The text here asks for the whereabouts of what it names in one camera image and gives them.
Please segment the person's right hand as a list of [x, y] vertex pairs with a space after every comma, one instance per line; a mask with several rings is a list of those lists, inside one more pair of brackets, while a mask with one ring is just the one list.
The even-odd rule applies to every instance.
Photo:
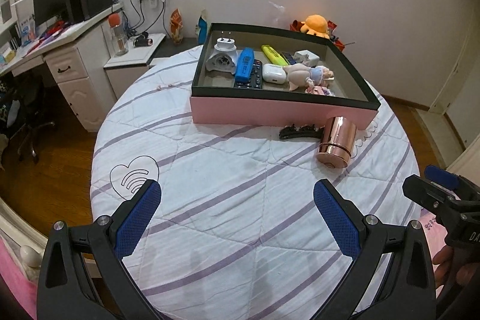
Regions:
[[[447, 281], [451, 273], [452, 268], [452, 259], [453, 259], [453, 248], [450, 246], [443, 246], [432, 259], [434, 266], [437, 266], [434, 271], [434, 280], [435, 286], [437, 288], [443, 286]], [[469, 263], [465, 264], [459, 271], [456, 273], [456, 282], [464, 287], [475, 275], [477, 268], [479, 268], [479, 263]]]

